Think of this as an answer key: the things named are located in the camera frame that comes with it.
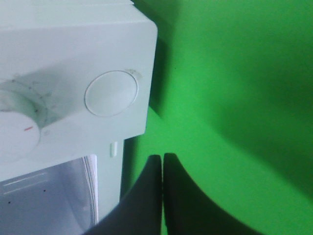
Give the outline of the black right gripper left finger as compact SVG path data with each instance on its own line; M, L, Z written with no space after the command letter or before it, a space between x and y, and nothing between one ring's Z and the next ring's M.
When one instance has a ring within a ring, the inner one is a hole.
M131 190L87 235L159 235L162 217L162 166L151 155Z

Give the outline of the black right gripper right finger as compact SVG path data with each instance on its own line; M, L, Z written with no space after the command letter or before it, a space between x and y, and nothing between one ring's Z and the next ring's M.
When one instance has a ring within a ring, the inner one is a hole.
M259 234L211 200L174 153L164 154L163 200L169 235Z

